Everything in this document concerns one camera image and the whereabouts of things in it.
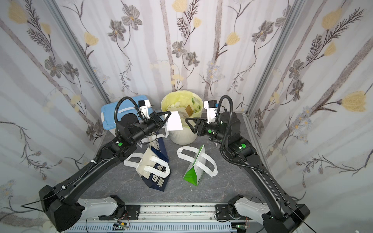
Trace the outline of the navy takeout bag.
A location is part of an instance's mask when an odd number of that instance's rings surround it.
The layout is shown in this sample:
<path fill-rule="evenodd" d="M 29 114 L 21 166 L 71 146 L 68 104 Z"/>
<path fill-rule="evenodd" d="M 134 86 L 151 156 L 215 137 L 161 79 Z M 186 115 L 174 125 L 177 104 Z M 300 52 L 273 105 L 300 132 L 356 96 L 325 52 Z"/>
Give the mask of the navy takeout bag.
<path fill-rule="evenodd" d="M 141 140 L 142 145 L 147 145 L 159 158 L 169 162 L 169 157 L 165 147 L 164 139 L 167 135 L 153 133 Z"/>

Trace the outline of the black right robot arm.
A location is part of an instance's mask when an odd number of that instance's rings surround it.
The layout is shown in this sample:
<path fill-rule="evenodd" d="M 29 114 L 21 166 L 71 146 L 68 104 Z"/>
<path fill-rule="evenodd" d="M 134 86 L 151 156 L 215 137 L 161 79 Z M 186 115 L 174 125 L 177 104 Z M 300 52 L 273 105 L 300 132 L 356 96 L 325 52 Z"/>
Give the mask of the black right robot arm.
<path fill-rule="evenodd" d="M 219 145 L 225 161 L 240 167 L 251 179 L 264 198 L 264 203 L 255 203 L 243 195 L 228 202 L 232 218 L 247 217 L 261 224 L 268 233 L 293 233 L 305 223 L 310 210 L 298 204 L 264 166 L 257 150 L 241 135 L 241 121 L 233 111 L 232 99 L 224 95 L 219 101 L 209 101 L 208 109 L 216 113 L 213 119 L 186 118 L 193 133 L 208 136 Z"/>

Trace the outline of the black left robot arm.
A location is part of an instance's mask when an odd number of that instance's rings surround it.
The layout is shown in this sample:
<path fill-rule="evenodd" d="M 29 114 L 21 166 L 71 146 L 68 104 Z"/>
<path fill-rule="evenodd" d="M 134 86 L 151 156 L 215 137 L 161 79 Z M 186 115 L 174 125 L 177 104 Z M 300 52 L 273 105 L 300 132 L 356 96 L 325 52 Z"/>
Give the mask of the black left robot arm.
<path fill-rule="evenodd" d="M 145 115 L 141 107 L 131 97 L 121 98 L 113 112 L 115 138 L 101 146 L 95 157 L 78 172 L 55 186 L 46 185 L 39 190 L 42 212 L 57 231 L 69 229 L 83 215 L 119 219 L 125 212 L 124 202 L 116 195 L 109 196 L 109 202 L 99 207 L 96 214 L 79 199 L 104 174 L 129 158 L 141 140 L 159 131 L 172 115 L 170 111 Z"/>

